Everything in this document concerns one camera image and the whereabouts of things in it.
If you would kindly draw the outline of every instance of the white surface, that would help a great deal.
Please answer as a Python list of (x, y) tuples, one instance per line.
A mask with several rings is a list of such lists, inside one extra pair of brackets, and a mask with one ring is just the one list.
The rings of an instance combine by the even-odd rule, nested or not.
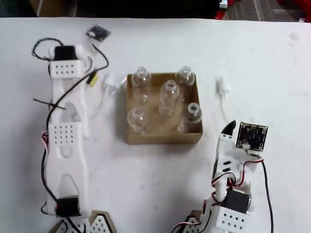
[[(117, 96), (115, 109), (114, 99), (107, 101), (106, 112), (91, 121), (85, 148), (93, 209), (108, 211), (120, 233), (170, 232), (191, 210), (202, 209), (212, 192), (216, 145), (225, 125), (215, 94), (215, 79), (222, 76), (231, 87), (224, 106), (229, 119), (269, 126), (262, 156), (275, 233), (309, 232), (310, 24), (84, 18), (0, 19), (1, 232), (47, 232), (55, 222), (39, 210), (45, 197), (40, 136), (48, 108), (32, 98), (49, 101), (51, 83), (47, 62), (31, 56), (32, 46), (48, 36), (78, 44), (93, 24), (112, 32), (101, 47), (111, 70), (131, 73), (144, 66), (175, 72), (190, 66), (204, 125), (196, 145), (130, 146), (124, 142), (125, 95)], [(52, 44), (38, 53), (47, 54)], [(259, 196), (252, 233), (268, 233), (260, 167), (253, 186)]]

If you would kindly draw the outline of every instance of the small glass bottle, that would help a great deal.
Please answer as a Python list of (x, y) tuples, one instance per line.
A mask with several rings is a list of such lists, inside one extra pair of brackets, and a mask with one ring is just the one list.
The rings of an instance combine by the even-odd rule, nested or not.
[(136, 102), (145, 103), (151, 94), (151, 74), (144, 67), (139, 67), (132, 76), (133, 98)]
[(147, 113), (142, 107), (133, 108), (127, 114), (127, 123), (133, 133), (145, 134)]
[(179, 87), (174, 80), (168, 80), (160, 90), (159, 113), (170, 115), (175, 111), (178, 103)]
[(202, 120), (202, 111), (197, 103), (190, 103), (181, 113), (178, 131), (182, 133), (195, 133)]
[(189, 94), (192, 91), (192, 86), (195, 81), (195, 75), (191, 71), (190, 67), (184, 66), (175, 73), (176, 82), (180, 88), (180, 98), (183, 102), (188, 101)]

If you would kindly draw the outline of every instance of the cardboard box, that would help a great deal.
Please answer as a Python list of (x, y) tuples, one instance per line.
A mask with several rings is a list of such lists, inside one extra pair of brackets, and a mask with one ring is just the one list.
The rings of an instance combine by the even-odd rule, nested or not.
[[(142, 106), (147, 112), (148, 119), (146, 134), (132, 133), (127, 125), (127, 142), (129, 144), (193, 144), (200, 140), (203, 133), (202, 121), (195, 133), (180, 133), (177, 130), (181, 111), (187, 104), (179, 101), (175, 112), (171, 116), (161, 116), (158, 112), (161, 86), (167, 80), (175, 80), (174, 73), (152, 74), (151, 97), (145, 104), (133, 100), (131, 79), (132, 75), (130, 74), (127, 76), (126, 110), (129, 112), (135, 107)], [(195, 102), (200, 105), (196, 80), (190, 92), (189, 100), (185, 102)]]

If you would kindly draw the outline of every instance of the white plastic part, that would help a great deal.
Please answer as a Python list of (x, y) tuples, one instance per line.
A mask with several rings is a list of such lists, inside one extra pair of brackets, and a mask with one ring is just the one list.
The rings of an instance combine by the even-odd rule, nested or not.
[[(246, 161), (254, 161), (258, 158), (247, 154), (243, 149), (236, 148), (232, 136), (227, 134), (220, 134), (216, 150), (216, 159), (218, 160), (215, 177), (218, 177), (226, 172), (231, 172), (235, 175), (237, 183), (239, 183), (242, 176), (243, 163)], [(245, 165), (244, 182), (241, 189), (246, 194), (251, 194), (251, 185), (253, 174), (256, 170), (257, 164)], [(217, 201), (222, 202), (226, 197), (227, 178), (233, 178), (232, 175), (224, 175), (215, 184)], [(252, 202), (250, 210), (254, 209), (254, 194), (252, 194)]]
[(52, 79), (83, 78), (85, 75), (83, 61), (52, 61), (50, 62), (50, 76)]
[[(49, 124), (46, 181), (58, 199), (78, 196), (81, 217), (90, 215), (81, 122)], [(47, 195), (47, 212), (55, 215), (56, 203)]]
[[(79, 78), (72, 79), (73, 83), (78, 82)], [(52, 86), (53, 86), (53, 103), (56, 103), (59, 98), (65, 93), (64, 89), (64, 82), (63, 79), (53, 79), (52, 78)], [(65, 106), (67, 103), (71, 103), (77, 114), (79, 115), (80, 122), (83, 126), (83, 135), (84, 137), (89, 137), (89, 119), (87, 113), (87, 105), (85, 99), (85, 86), (81, 83), (75, 87), (75, 89), (69, 94), (64, 97), (59, 103), (59, 106)], [(51, 116), (51, 123), (58, 124), (61, 123), (61, 117), (64, 110), (60, 108), (55, 108), (52, 116)]]
[(224, 97), (229, 94), (229, 86), (225, 83), (225, 80), (223, 78), (219, 78), (218, 80), (216, 80), (216, 86), (218, 94)]
[[(84, 63), (84, 71), (89, 67), (89, 61), (88, 57), (93, 57), (89, 52), (87, 52), (81, 45), (76, 45), (75, 47), (75, 53), (78, 58), (78, 60), (83, 61)], [(49, 58), (51, 60), (54, 60), (55, 58), (55, 47), (49, 49)]]
[(249, 216), (234, 210), (215, 206), (212, 210), (210, 226), (231, 233), (246, 233)]
[[(61, 226), (59, 227), (59, 229), (57, 230), (56, 233), (76, 233), (75, 229), (73, 229), (71, 227), (71, 225), (65, 221), (65, 223), (62, 223)], [(94, 222), (92, 223), (92, 225), (90, 225), (88, 220), (82, 220), (78, 223), (76, 223), (76, 227), (83, 232), (84, 231), (84, 224), (86, 226), (86, 233), (112, 233), (109, 228), (108, 228), (108, 224), (106, 223), (106, 220), (103, 216), (97, 216), (94, 220)]]

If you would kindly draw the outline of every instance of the red wire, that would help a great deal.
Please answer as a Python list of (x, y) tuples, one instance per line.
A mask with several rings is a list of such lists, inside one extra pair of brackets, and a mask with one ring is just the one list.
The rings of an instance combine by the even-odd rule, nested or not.
[(244, 162), (244, 163), (243, 163), (242, 175), (241, 175), (241, 182), (240, 182), (239, 184), (236, 184), (237, 178), (236, 178), (236, 176), (235, 176), (232, 172), (226, 172), (226, 173), (224, 173), (224, 174), (222, 174), (222, 175), (216, 177), (214, 180), (212, 180), (211, 184), (212, 184), (212, 186), (214, 186), (215, 183), (216, 183), (221, 177), (223, 177), (224, 175), (231, 174), (231, 175), (233, 175), (233, 177), (234, 177), (234, 182), (231, 182), (231, 178), (228, 178), (227, 184), (228, 184), (229, 186), (231, 186), (231, 187), (240, 187), (240, 186), (243, 184), (244, 178), (245, 178), (245, 165), (248, 164), (248, 163), (257, 164), (257, 163), (261, 163), (262, 161), (263, 161), (263, 159), (261, 158), (261, 159), (255, 160), (255, 161), (246, 161), (246, 162)]
[(261, 158), (261, 159), (255, 160), (255, 161), (246, 161), (246, 162), (244, 162), (244, 164), (243, 164), (243, 171), (242, 171), (242, 175), (241, 175), (241, 182), (239, 184), (233, 185), (233, 187), (239, 188), (243, 184), (244, 178), (245, 178), (245, 165), (246, 164), (248, 164), (248, 163), (258, 164), (258, 163), (261, 163), (262, 161), (263, 161), (263, 159)]

